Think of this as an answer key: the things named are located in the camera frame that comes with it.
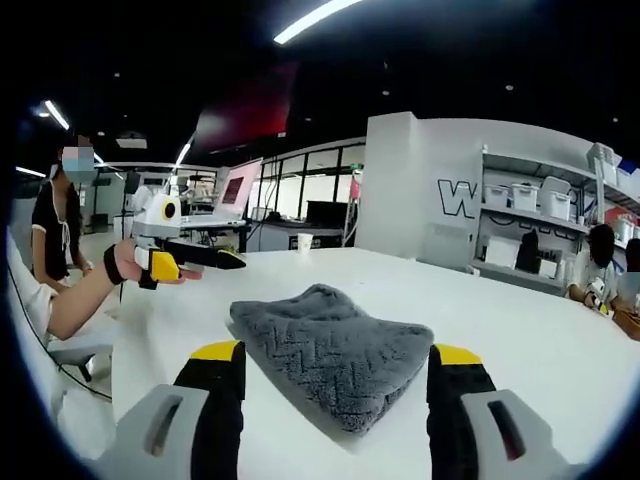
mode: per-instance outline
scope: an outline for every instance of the gray towel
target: gray towel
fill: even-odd
[[[427,327],[368,316],[326,285],[276,302],[234,302],[231,317],[280,375],[343,430],[366,432],[422,368]]]

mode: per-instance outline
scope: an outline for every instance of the computer screen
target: computer screen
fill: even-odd
[[[249,201],[253,181],[260,174],[262,159],[229,170],[215,211],[241,216]]]

